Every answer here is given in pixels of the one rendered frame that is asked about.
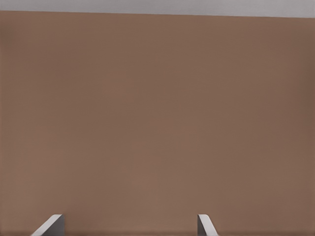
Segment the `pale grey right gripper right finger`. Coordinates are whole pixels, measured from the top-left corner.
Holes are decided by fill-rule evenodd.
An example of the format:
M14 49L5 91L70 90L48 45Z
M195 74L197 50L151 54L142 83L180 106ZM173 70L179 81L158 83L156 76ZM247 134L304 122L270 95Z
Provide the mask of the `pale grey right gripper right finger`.
M217 230L207 214L197 215L198 236L218 236Z

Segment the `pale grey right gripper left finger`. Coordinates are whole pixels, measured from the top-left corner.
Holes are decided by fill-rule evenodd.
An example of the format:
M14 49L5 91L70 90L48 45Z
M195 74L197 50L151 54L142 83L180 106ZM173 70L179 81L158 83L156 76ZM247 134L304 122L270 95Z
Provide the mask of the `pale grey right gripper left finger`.
M64 215L52 215L31 236L64 236Z

